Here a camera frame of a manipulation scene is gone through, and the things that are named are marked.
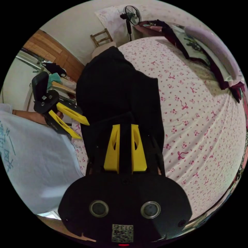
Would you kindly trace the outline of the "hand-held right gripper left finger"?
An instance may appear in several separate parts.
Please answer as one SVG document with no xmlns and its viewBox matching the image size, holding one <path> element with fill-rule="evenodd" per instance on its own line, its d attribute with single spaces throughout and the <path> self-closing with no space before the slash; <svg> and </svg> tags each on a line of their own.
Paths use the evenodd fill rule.
<svg viewBox="0 0 248 248">
<path fill-rule="evenodd" d="M 119 173 L 120 125 L 113 125 L 104 161 L 105 171 Z"/>
</svg>

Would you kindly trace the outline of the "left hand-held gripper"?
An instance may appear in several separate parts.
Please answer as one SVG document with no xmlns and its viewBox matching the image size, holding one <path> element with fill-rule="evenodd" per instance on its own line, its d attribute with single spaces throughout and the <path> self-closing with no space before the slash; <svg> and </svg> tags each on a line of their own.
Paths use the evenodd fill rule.
<svg viewBox="0 0 248 248">
<path fill-rule="evenodd" d="M 57 111 L 66 114 L 71 119 L 83 125 L 90 125 L 76 103 L 59 95 L 56 90 L 48 91 L 40 99 L 35 97 L 34 110 L 42 114 L 45 117 L 47 125 L 53 128 L 58 134 L 66 135 L 73 139 L 81 139 L 81 137 L 57 115 Z"/>
</svg>

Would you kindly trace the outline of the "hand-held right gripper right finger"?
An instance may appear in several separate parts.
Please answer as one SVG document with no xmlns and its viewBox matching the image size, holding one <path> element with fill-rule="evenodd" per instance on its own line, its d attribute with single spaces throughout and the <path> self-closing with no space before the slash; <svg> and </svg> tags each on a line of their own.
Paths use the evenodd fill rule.
<svg viewBox="0 0 248 248">
<path fill-rule="evenodd" d="M 132 173 L 145 172 L 147 170 L 139 126 L 135 124 L 131 124 L 131 160 Z"/>
</svg>

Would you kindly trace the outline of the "person's left hand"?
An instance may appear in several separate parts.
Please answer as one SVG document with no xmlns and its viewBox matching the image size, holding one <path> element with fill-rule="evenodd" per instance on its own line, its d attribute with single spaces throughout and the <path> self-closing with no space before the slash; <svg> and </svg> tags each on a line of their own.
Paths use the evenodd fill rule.
<svg viewBox="0 0 248 248">
<path fill-rule="evenodd" d="M 63 117 L 64 117 L 63 114 L 59 111 L 57 112 L 57 116 L 61 119 L 63 119 Z M 42 125 L 47 125 L 45 117 L 42 114 L 39 114 L 37 112 L 34 112 L 32 114 L 32 121 L 39 123 L 39 124 L 42 124 Z"/>
</svg>

